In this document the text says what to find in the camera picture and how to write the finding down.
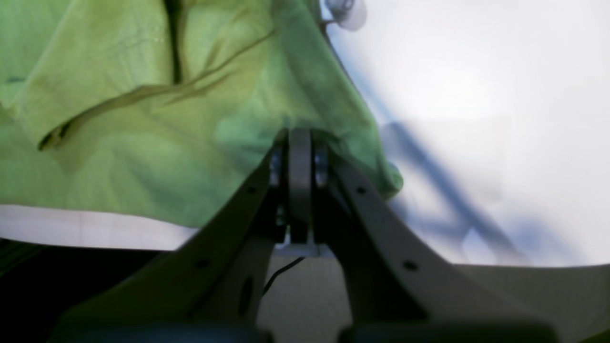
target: green cloth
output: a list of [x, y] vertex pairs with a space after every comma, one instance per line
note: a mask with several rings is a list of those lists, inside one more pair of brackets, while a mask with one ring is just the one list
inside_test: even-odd
[[0, 204], [199, 227], [299, 126], [398, 192], [317, 0], [175, 3], [0, 0]]

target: screw hole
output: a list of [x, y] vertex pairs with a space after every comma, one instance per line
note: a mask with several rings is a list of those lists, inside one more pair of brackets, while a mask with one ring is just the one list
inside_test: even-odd
[[411, 261], [405, 261], [403, 263], [403, 267], [406, 270], [410, 270], [411, 272], [414, 272], [414, 271], [416, 271], [418, 269], [417, 264], [415, 264], [415, 263], [413, 263]]
[[200, 259], [199, 261], [197, 261], [195, 263], [195, 267], [197, 267], [197, 268], [205, 268], [208, 265], [210, 265], [210, 260], [208, 260], [208, 259]]

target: wrinkled fabric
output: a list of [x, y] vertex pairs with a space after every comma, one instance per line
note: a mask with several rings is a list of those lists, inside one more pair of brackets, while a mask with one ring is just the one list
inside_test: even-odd
[[182, 1], [175, 21], [161, 0], [34, 3], [0, 0], [0, 204], [199, 227], [295, 127], [401, 188], [318, 1]]

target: wire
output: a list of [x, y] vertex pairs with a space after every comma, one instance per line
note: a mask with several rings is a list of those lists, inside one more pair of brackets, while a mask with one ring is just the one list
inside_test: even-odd
[[267, 281], [267, 284], [265, 285], [265, 288], [263, 289], [263, 295], [265, 295], [265, 293], [267, 293], [267, 291], [269, 291], [269, 288], [271, 288], [271, 285], [273, 284], [273, 281], [275, 281], [275, 278], [277, 278], [281, 273], [285, 272], [286, 270], [288, 270], [288, 269], [294, 267], [295, 265], [299, 264], [304, 259], [305, 259], [304, 257], [299, 257], [298, 259], [292, 261], [291, 263], [287, 264], [286, 266], [278, 269], [277, 272], [273, 273], [273, 275], [271, 276], [269, 281]]

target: white surface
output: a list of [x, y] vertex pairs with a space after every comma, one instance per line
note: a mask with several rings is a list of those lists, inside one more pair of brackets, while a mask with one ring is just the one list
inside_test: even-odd
[[[329, 36], [381, 130], [408, 128], [534, 265], [609, 262], [610, 2], [374, 0], [367, 11], [359, 31]], [[413, 230], [453, 262], [494, 264], [434, 235], [425, 218], [454, 216], [398, 155]]]
[[[179, 248], [198, 232], [134, 215], [0, 205], [0, 238], [67, 247], [166, 250]], [[277, 244], [287, 256], [333, 257], [326, 245]]]

